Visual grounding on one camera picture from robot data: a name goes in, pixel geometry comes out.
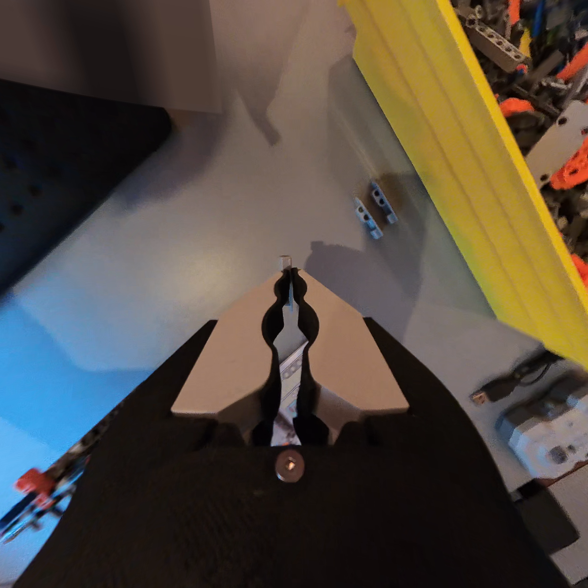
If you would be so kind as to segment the long grey panel part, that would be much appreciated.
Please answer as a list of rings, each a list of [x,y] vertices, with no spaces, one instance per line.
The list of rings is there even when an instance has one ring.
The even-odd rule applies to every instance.
[[[587,137],[587,104],[572,100],[525,157],[538,188],[581,148]]]

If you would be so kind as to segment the black toy brick model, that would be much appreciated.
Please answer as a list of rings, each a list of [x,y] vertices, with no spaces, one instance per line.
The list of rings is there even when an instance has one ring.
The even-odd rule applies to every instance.
[[[26,532],[41,531],[46,518],[56,521],[62,518],[87,464],[88,460],[84,459],[56,477],[36,468],[23,474],[15,487],[24,497],[1,518],[1,544],[10,543]]]

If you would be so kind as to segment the grey remote control unit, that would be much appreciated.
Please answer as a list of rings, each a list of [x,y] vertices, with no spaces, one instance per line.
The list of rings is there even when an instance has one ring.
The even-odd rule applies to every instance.
[[[554,481],[587,463],[587,372],[564,373],[546,392],[504,412],[499,436],[534,479]]]

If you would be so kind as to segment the black perforated board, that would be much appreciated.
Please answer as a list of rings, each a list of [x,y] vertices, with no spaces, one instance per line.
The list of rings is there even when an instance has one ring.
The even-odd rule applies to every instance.
[[[161,107],[1,80],[1,296],[171,132]]]

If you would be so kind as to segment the grey desk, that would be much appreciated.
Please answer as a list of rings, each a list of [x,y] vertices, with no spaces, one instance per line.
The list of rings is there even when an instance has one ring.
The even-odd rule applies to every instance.
[[[63,451],[125,401],[55,530],[15,587],[568,587],[587,538],[549,558],[523,528],[466,407],[472,386],[535,342],[497,322],[412,164],[361,79],[334,1],[213,5],[221,48],[247,83],[276,90],[270,146],[231,87],[22,281],[4,310],[1,414]],[[375,180],[398,221],[370,195]],[[359,198],[383,237],[358,220]],[[304,448],[297,483],[276,449],[228,446],[146,410],[179,391],[194,335],[280,254],[401,342],[395,375],[427,401],[376,422],[375,446]]]

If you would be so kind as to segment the yellow plastic bin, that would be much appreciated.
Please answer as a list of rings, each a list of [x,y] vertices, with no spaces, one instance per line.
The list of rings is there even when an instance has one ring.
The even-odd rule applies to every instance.
[[[587,367],[587,288],[450,1],[339,1],[353,58],[497,319]]]

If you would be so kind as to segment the pile of toy brick parts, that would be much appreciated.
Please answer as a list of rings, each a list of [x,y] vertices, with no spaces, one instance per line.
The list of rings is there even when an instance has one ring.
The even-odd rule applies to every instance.
[[[587,1],[451,4],[465,34],[473,16],[528,58],[507,73],[470,44],[525,159],[572,100],[587,103]],[[586,287],[587,138],[539,190]]]

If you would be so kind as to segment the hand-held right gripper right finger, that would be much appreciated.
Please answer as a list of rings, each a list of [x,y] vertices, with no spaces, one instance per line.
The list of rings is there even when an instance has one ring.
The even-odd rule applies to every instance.
[[[407,412],[364,317],[304,270],[292,270],[292,290],[307,340],[293,420],[299,440],[327,445],[348,423]]]

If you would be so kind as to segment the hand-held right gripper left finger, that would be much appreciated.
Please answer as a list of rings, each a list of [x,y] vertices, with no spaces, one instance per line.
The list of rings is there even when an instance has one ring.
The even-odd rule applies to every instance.
[[[270,445],[281,402],[275,340],[290,302],[290,269],[270,277],[222,313],[172,413],[234,424],[254,445]]]

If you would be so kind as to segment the grey holed beam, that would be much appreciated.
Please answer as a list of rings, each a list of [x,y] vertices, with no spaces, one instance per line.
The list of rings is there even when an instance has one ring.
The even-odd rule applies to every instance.
[[[501,70],[512,73],[528,63],[526,55],[481,20],[467,17],[465,31],[470,44]]]

